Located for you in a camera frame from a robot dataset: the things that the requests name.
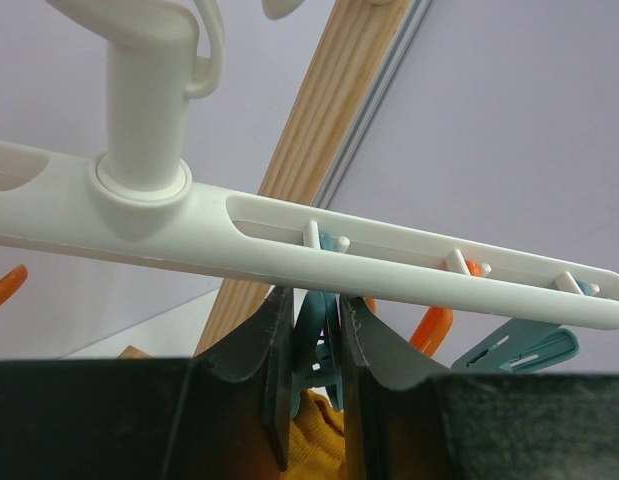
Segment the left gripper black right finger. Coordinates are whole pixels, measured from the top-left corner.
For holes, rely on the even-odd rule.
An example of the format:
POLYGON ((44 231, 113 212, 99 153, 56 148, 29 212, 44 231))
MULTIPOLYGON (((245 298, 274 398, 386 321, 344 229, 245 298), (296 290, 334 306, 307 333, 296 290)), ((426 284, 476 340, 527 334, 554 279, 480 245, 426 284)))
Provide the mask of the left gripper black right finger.
POLYGON ((619 479, 619 375, 455 373, 340 301, 351 479, 619 479))

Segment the white plastic sock hanger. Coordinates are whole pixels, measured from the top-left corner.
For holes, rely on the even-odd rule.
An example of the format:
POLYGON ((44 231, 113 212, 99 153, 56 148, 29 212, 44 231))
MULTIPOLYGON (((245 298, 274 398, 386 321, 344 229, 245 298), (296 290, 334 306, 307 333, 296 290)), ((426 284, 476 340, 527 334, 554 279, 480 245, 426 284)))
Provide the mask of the white plastic sock hanger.
POLYGON ((223 71, 216 2, 55 8, 108 43, 107 148, 0 141, 1 246, 619 329, 615 272, 195 182, 181 153, 223 71))

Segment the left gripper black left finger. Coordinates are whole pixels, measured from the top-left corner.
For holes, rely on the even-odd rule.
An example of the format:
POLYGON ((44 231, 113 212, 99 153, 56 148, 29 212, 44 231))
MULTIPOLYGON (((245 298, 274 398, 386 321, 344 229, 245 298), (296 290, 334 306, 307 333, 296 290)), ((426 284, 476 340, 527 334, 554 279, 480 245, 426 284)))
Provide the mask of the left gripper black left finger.
POLYGON ((294 295, 194 358, 0 361, 0 479, 276 479, 294 295))

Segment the mustard sock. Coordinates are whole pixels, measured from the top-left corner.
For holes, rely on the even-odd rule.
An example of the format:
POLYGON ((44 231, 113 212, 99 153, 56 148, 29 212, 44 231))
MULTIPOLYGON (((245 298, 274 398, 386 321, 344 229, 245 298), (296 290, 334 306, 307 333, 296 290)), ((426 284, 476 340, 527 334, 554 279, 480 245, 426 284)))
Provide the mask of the mustard sock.
POLYGON ((346 479, 344 416, 329 400, 303 390, 290 424, 288 468, 281 479, 346 479))

